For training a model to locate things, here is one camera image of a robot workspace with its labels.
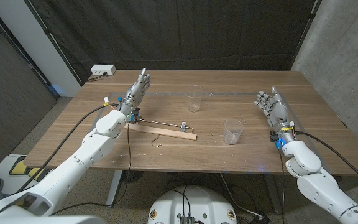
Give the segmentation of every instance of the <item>blue connector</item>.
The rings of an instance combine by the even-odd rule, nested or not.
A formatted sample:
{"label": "blue connector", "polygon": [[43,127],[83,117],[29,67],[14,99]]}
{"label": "blue connector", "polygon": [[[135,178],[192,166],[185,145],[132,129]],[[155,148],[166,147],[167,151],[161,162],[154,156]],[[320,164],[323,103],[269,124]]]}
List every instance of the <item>blue connector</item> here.
{"label": "blue connector", "polygon": [[281,149],[281,142],[280,142],[280,140],[275,141],[275,142],[274,142],[274,145],[276,146],[276,148],[277,148],[278,150]]}

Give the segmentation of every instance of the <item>plastic cup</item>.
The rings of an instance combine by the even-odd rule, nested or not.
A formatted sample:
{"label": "plastic cup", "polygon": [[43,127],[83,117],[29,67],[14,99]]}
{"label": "plastic cup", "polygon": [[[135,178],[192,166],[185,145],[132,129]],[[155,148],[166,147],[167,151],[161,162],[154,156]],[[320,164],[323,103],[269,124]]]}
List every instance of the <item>plastic cup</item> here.
{"label": "plastic cup", "polygon": [[187,107],[190,112],[197,112],[200,109],[202,90],[198,85],[189,86],[186,91]]}
{"label": "plastic cup", "polygon": [[223,141],[227,144],[238,142],[244,126],[238,120],[229,120],[224,123]]}

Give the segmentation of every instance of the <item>wire hook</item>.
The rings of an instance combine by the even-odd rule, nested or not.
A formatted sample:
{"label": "wire hook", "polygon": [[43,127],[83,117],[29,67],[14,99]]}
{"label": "wire hook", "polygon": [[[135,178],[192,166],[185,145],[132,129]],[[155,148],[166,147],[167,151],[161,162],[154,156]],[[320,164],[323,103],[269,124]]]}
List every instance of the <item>wire hook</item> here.
{"label": "wire hook", "polygon": [[152,141],[152,146],[153,146],[153,142],[154,142],[155,140],[157,140],[159,137],[160,137],[160,135],[158,135],[158,136]]}

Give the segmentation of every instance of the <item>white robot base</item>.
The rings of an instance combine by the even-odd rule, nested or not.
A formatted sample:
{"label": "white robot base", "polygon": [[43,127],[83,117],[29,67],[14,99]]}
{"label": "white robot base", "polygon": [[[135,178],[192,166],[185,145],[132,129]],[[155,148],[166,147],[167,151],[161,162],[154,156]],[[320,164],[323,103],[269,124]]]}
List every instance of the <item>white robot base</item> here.
{"label": "white robot base", "polygon": [[[183,193],[185,186],[174,190]],[[185,217],[189,215],[189,206],[183,195],[173,190],[163,194],[152,205],[149,213],[148,224],[186,223]],[[236,214],[231,204],[218,193],[205,187],[190,185],[186,187],[185,195],[190,203],[190,217],[201,223],[225,223],[236,224]]]}

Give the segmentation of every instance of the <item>wooden stick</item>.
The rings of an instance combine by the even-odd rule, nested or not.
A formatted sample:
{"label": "wooden stick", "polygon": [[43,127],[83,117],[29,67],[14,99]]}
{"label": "wooden stick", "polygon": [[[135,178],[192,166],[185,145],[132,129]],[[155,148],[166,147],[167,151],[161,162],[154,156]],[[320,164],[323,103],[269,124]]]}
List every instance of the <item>wooden stick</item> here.
{"label": "wooden stick", "polygon": [[152,134],[161,134],[164,136],[171,136],[176,138],[183,138],[183,139],[189,139],[189,140],[197,140],[197,134],[193,133],[186,133],[181,131],[172,131],[168,129],[162,129],[162,128],[153,128],[148,126],[143,126],[139,124],[131,124],[129,125],[130,130],[134,131],[141,131],[145,133],[152,133]]}

